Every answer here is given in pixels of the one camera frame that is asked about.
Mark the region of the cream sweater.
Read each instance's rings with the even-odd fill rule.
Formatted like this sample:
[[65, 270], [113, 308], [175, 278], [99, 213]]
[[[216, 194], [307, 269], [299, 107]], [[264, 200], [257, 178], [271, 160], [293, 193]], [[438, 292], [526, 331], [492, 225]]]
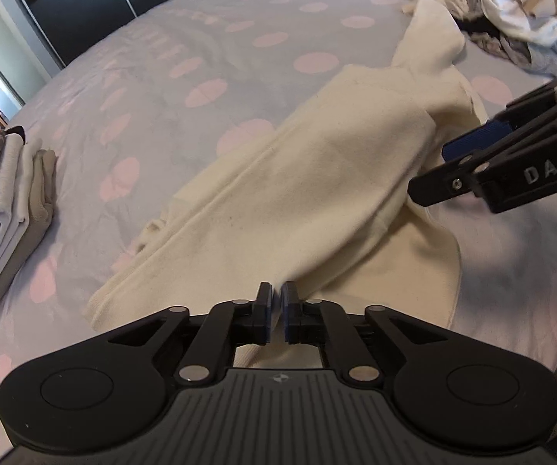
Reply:
[[131, 262], [89, 300], [103, 332], [171, 305], [203, 313], [291, 281], [301, 298], [373, 302], [449, 326], [455, 237], [408, 197], [441, 140], [482, 106], [455, 67], [463, 35], [418, 0], [387, 68], [348, 65], [276, 131], [215, 161], [149, 222]]

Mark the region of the pile of unfolded clothes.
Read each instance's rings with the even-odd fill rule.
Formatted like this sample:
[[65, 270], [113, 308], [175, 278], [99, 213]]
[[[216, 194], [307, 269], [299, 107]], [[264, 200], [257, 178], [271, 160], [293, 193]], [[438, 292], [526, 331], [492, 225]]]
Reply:
[[557, 77], [557, 0], [435, 1], [484, 52], [531, 74]]

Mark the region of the beige folded garment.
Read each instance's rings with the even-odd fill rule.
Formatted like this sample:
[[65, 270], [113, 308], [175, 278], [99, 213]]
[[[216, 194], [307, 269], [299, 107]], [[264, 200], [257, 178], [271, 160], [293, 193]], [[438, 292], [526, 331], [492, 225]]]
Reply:
[[22, 151], [11, 217], [0, 236], [0, 296], [39, 246], [54, 215], [57, 155], [51, 149]]

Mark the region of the white folded towel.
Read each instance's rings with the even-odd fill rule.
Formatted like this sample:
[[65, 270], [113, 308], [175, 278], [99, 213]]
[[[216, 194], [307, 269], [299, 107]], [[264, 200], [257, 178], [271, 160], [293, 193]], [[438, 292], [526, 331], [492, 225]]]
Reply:
[[21, 164], [22, 151], [42, 148], [40, 138], [23, 142], [21, 136], [8, 136], [0, 161], [0, 236], [11, 217], [11, 203], [17, 189], [17, 169]]

